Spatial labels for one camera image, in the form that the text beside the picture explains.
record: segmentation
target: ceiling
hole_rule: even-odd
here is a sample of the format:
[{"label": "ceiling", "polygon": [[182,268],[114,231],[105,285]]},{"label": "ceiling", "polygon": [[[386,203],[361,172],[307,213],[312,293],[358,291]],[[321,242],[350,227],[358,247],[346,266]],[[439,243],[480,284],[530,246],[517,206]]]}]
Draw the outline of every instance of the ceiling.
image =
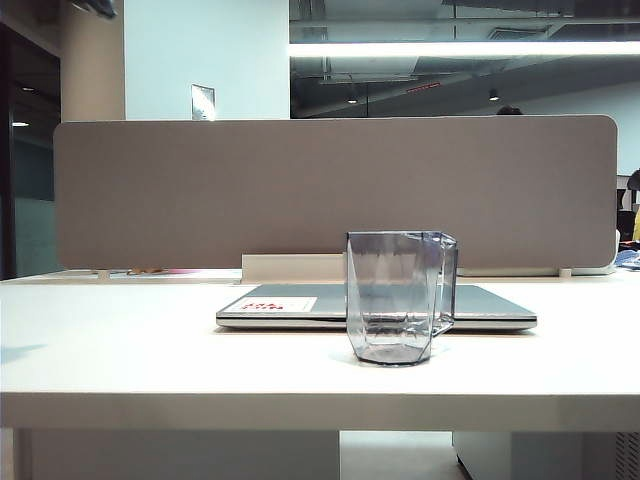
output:
[{"label": "ceiling", "polygon": [[[290,0],[290,38],[292,43],[640,39],[638,23],[588,23],[620,17],[637,22],[638,16],[640,2],[635,0]],[[640,79],[628,68],[624,75],[606,74],[624,62],[568,60],[293,58],[291,113],[294,118],[393,115],[420,99],[433,114],[451,114],[453,105],[462,108],[459,111],[479,108],[496,85],[501,91],[513,90],[535,78],[550,83],[549,91],[575,91]],[[605,74],[581,77],[592,70]],[[416,87],[416,93],[409,93]],[[356,106],[347,103],[354,92]],[[460,98],[467,99],[466,104]],[[442,102],[449,107],[438,107]]]}]

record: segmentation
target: wall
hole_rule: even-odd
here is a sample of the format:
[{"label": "wall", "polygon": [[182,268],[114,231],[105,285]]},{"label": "wall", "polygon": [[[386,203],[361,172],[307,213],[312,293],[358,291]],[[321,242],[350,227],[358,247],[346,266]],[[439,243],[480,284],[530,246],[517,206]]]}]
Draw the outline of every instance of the wall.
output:
[{"label": "wall", "polygon": [[[528,115],[602,113],[611,116],[618,125],[618,173],[630,175],[640,168],[640,82],[593,88],[576,93],[556,95],[518,102],[512,100]],[[492,115],[500,103],[479,110],[460,112],[460,115]]]},{"label": "wall", "polygon": [[[123,1],[116,0],[115,5],[121,13]],[[122,15],[107,21],[82,12],[69,2],[62,3],[61,15],[62,121],[123,120]]]},{"label": "wall", "polygon": [[287,0],[129,0],[127,119],[191,119],[191,84],[218,119],[289,118]]}]

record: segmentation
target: sticker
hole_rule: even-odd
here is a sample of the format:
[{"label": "sticker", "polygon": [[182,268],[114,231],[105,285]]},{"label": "sticker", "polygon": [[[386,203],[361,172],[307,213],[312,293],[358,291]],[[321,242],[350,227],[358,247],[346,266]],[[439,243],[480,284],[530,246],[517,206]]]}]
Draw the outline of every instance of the sticker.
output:
[{"label": "sticker", "polygon": [[227,308],[226,312],[310,312],[318,297],[245,297]]}]

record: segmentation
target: person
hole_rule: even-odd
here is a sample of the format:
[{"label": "person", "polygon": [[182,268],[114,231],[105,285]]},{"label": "person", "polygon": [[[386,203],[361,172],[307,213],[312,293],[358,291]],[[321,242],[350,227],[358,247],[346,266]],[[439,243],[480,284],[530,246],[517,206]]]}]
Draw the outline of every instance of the person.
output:
[{"label": "person", "polygon": [[[627,189],[640,191],[640,168],[633,172],[627,181]],[[640,240],[640,209],[636,212],[632,240]]]},{"label": "person", "polygon": [[522,111],[518,107],[512,107],[511,105],[505,105],[502,107],[496,115],[522,115]]}]

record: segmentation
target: desk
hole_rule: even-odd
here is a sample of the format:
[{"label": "desk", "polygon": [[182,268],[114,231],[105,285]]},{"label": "desk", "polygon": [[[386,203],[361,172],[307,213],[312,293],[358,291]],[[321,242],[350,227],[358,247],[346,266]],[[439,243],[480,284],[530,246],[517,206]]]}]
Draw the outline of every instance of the desk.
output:
[{"label": "desk", "polygon": [[462,279],[538,327],[447,334],[410,368],[358,363],[346,334],[219,329],[251,287],[202,282],[4,282],[2,426],[640,430],[640,274]]}]

